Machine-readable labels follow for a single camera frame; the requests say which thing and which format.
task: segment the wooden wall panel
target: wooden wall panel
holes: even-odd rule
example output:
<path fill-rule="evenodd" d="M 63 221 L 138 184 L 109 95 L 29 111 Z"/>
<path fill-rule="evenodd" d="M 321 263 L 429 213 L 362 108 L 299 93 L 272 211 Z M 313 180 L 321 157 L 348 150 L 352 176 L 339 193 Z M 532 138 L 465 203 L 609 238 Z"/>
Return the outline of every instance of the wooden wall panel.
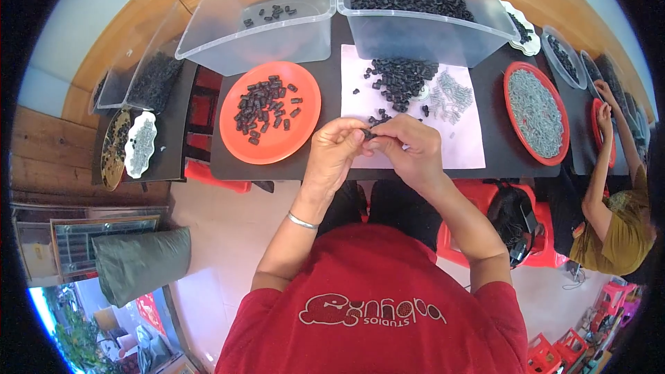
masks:
<path fill-rule="evenodd" d="M 200 0 L 183 0 L 193 11 Z M 642 81 L 632 66 L 628 55 L 609 27 L 585 0 L 509 0 L 522 10 L 530 21 L 543 26 L 552 25 L 562 32 L 577 49 L 584 49 L 593 57 L 607 49 L 624 71 L 620 78 L 624 87 L 633 94 L 653 120 L 653 111 L 648 103 Z M 66 96 L 62 118 L 79 124 L 96 125 L 95 116 L 87 114 L 90 92 L 101 74 L 112 62 L 122 40 L 133 27 L 144 23 L 171 0 L 131 0 L 107 25 L 72 80 Z"/>
<path fill-rule="evenodd" d="M 95 129 L 18 106 L 11 141 L 11 189 L 22 203 L 166 205 L 168 182 L 121 184 L 113 192 L 92 185 Z"/>

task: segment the silver bracelet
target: silver bracelet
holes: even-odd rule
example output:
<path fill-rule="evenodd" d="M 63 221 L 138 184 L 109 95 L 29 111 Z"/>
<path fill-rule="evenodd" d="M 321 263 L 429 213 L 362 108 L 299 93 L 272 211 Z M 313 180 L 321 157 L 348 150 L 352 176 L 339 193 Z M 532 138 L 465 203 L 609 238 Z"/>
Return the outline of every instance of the silver bracelet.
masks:
<path fill-rule="evenodd" d="M 319 225 L 318 225 L 318 224 L 317 224 L 317 225 L 309 224 L 308 222 L 305 222 L 305 221 L 303 221 L 303 220 L 299 220 L 299 219 L 298 219 L 297 217 L 295 217 L 295 215 L 293 215 L 290 211 L 289 211 L 289 214 L 287 215 L 287 217 L 289 218 L 289 220 L 293 221 L 295 224 L 298 224 L 299 226 L 302 226 L 302 227 L 304 227 L 304 228 L 306 228 L 306 229 L 316 230 L 316 229 L 319 228 Z"/>

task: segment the gray sack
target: gray sack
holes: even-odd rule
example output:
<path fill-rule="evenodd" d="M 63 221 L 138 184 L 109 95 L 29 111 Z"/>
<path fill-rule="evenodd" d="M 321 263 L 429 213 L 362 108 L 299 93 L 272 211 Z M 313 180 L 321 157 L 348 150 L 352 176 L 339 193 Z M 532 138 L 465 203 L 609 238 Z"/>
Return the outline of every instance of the gray sack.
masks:
<path fill-rule="evenodd" d="M 102 292 L 118 308 L 183 278 L 192 259 L 189 227 L 95 237 L 92 246 Z"/>

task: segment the red plastic tray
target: red plastic tray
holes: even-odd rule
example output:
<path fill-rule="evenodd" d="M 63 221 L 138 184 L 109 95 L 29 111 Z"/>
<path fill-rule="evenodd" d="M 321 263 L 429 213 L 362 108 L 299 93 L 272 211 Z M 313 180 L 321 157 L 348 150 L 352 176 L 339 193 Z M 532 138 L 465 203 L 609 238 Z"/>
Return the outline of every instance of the red plastic tray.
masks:
<path fill-rule="evenodd" d="M 236 130 L 233 116 L 238 112 L 240 95 L 247 93 L 247 86 L 258 81 L 266 81 L 269 75 L 275 74 L 279 75 L 285 87 L 289 83 L 298 87 L 297 93 L 287 90 L 286 97 L 279 100 L 284 103 L 283 109 L 287 112 L 284 118 L 291 120 L 291 130 L 284 131 L 283 127 L 274 129 L 272 124 L 275 118 L 271 112 L 270 127 L 261 136 L 261 143 L 254 146 L 247 141 L 249 136 Z M 292 97 L 302 97 L 303 102 L 292 104 Z M 295 119 L 291 119 L 289 113 L 296 107 L 300 107 L 302 112 Z M 321 92 L 316 79 L 309 71 L 293 62 L 264 63 L 240 77 L 226 95 L 220 113 L 221 140 L 229 152 L 243 162 L 252 164 L 278 162 L 294 154 L 312 136 L 320 112 Z"/>
<path fill-rule="evenodd" d="M 552 97 L 554 97 L 554 101 L 557 104 L 557 108 L 561 112 L 561 123 L 563 124 L 561 147 L 559 148 L 559 154 L 557 154 L 554 157 L 544 158 L 541 155 L 537 154 L 531 148 L 531 146 L 529 146 L 527 140 L 524 138 L 524 135 L 522 134 L 522 131 L 517 126 L 517 120 L 515 119 L 515 114 L 513 113 L 512 107 L 510 107 L 510 96 L 508 94 L 508 79 L 510 79 L 511 74 L 517 70 L 525 70 L 533 73 L 536 76 L 536 78 L 540 80 L 541 84 L 543 84 L 543 86 L 547 88 L 547 90 L 552 94 Z M 508 66 L 508 68 L 505 71 L 505 76 L 503 77 L 503 95 L 505 97 L 505 107 L 506 109 L 508 109 L 508 115 L 510 117 L 510 122 L 513 125 L 513 129 L 515 129 L 517 137 L 520 138 L 520 142 L 522 142 L 524 147 L 527 148 L 531 156 L 533 156 L 533 158 L 536 159 L 538 162 L 547 166 L 555 166 L 561 163 L 561 161 L 563 161 L 563 158 L 566 157 L 566 153 L 568 153 L 568 147 L 570 145 L 570 126 L 568 125 L 568 114 L 566 113 L 566 108 L 563 106 L 563 101 L 561 101 L 559 92 L 557 91 L 556 87 L 554 87 L 554 84 L 552 84 L 552 81 L 550 81 L 541 70 L 534 67 L 530 63 L 513 62 Z"/>
<path fill-rule="evenodd" d="M 601 130 L 598 128 L 598 110 L 603 106 L 601 99 L 594 98 L 591 104 L 591 128 L 593 129 L 593 136 L 596 138 L 596 148 L 598 152 L 603 147 L 603 139 L 601 138 Z M 610 168 L 614 167 L 614 162 L 617 160 L 617 140 L 612 139 L 612 150 L 610 152 Z"/>

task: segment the hand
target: hand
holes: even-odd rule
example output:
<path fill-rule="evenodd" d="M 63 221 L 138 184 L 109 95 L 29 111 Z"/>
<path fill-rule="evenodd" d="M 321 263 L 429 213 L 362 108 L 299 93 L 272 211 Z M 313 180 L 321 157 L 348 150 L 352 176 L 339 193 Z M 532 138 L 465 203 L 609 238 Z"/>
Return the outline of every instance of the hand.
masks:
<path fill-rule="evenodd" d="M 614 129 L 612 128 L 612 118 L 611 118 L 612 107 L 610 104 L 603 103 L 601 108 L 598 110 L 596 118 L 598 120 L 598 128 L 603 134 L 603 142 L 608 141 L 611 143 L 612 138 L 614 137 Z"/>
<path fill-rule="evenodd" d="M 386 154 L 395 173 L 426 200 L 437 193 L 445 180 L 441 162 L 441 135 L 407 114 L 372 128 L 378 135 L 363 147 Z M 402 148 L 402 142 L 409 145 Z"/>
<path fill-rule="evenodd" d="M 353 159 L 363 151 L 364 134 L 369 126 L 358 119 L 342 117 L 330 121 L 312 136 L 303 189 L 314 198 L 332 200 L 341 186 Z"/>
<path fill-rule="evenodd" d="M 597 79 L 593 82 L 593 85 L 596 87 L 596 90 L 598 90 L 600 95 L 603 96 L 603 99 L 606 103 L 615 108 L 618 106 L 617 99 L 614 98 L 612 90 L 610 90 L 610 86 L 608 86 L 605 81 L 602 79 Z"/>

